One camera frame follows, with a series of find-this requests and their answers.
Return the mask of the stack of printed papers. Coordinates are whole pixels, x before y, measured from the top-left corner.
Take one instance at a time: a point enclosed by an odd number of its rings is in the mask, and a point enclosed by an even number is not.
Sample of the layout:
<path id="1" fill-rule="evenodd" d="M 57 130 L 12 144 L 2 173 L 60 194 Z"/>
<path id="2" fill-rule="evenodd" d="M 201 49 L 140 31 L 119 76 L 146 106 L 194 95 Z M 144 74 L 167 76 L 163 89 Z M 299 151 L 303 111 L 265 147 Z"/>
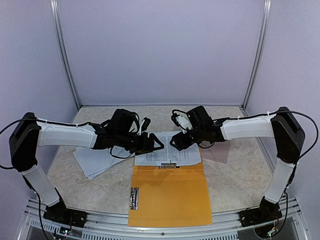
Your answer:
<path id="1" fill-rule="evenodd" d="M 156 132 L 155 136 L 164 144 L 164 148 L 150 153 L 135 156 L 135 166 L 156 166 L 164 165 L 193 166 L 201 163 L 202 158 L 199 147 L 193 144 L 187 149 L 177 150 L 170 145 L 171 138 L 178 131 Z"/>

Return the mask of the metal folder spine clip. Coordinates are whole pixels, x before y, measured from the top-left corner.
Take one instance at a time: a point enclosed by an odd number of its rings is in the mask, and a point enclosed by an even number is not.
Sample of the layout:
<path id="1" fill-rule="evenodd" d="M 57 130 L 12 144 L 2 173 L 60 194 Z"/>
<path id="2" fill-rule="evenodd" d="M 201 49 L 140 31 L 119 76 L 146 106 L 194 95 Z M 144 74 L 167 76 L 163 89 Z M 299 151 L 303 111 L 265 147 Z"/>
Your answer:
<path id="1" fill-rule="evenodd" d="M 161 163 L 157 166 L 158 169 L 179 169 L 180 166 L 177 163 L 168 162 L 168 163 Z"/>

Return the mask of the orange file folder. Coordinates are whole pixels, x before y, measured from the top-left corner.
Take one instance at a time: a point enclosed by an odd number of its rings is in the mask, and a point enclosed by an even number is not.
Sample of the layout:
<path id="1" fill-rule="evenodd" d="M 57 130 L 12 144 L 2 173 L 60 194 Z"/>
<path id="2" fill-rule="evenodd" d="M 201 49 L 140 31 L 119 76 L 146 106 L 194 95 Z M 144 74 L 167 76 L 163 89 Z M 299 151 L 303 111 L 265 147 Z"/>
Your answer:
<path id="1" fill-rule="evenodd" d="M 213 222 L 202 162 L 179 168 L 134 166 L 131 186 L 138 189 L 138 208 L 129 210 L 130 227 L 192 227 Z"/>

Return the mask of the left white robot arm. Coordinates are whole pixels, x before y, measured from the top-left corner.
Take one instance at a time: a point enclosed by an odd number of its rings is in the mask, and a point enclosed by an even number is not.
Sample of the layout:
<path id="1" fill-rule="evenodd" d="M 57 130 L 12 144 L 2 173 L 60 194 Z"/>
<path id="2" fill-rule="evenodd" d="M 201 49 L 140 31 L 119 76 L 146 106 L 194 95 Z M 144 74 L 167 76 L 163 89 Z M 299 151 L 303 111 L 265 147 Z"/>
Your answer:
<path id="1" fill-rule="evenodd" d="M 12 169 L 21 173 L 29 187 L 50 208 L 50 214 L 61 223 L 70 218 L 70 211 L 38 164 L 36 153 L 39 147 L 68 146 L 92 150 L 120 147 L 136 156 L 164 149 L 155 134 L 146 132 L 150 119 L 140 120 L 137 113 L 126 109 L 116 109 L 103 123 L 53 122 L 28 112 L 14 124 L 16 128 L 9 137 Z"/>

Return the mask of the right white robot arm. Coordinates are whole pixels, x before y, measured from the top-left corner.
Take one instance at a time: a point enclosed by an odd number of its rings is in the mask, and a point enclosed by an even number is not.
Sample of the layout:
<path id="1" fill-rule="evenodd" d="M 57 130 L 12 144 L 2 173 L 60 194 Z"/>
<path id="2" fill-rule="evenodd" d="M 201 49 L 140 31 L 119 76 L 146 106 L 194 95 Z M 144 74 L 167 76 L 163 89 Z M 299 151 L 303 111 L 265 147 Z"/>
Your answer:
<path id="1" fill-rule="evenodd" d="M 255 216 L 260 222 L 266 222 L 275 214 L 282 195 L 294 178 L 305 141 L 304 130 L 287 107 L 256 116 L 212 119 L 200 105 L 187 112 L 172 110 L 171 120 L 182 129 L 170 140 L 170 145 L 178 151 L 203 142 L 215 144 L 244 138 L 274 139 L 277 163 Z"/>

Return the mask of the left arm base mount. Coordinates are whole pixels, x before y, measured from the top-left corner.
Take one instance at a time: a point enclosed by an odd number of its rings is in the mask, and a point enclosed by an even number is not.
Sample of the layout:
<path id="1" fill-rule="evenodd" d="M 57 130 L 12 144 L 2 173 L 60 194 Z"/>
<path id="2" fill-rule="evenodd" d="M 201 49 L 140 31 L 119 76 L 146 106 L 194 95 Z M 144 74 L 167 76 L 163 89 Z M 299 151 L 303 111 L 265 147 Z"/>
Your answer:
<path id="1" fill-rule="evenodd" d="M 88 213 L 70 208 L 46 207 L 43 218 L 71 227 L 84 228 Z"/>

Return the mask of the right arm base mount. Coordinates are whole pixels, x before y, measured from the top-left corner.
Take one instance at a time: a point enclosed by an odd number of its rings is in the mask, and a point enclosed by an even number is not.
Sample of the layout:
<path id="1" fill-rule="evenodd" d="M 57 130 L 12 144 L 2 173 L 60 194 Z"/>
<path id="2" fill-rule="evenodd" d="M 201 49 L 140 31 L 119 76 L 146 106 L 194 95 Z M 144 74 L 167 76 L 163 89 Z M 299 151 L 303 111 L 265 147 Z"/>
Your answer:
<path id="1" fill-rule="evenodd" d="M 274 221 L 283 216 L 280 210 L 271 212 L 266 208 L 250 208 L 240 211 L 238 215 L 243 228 Z"/>

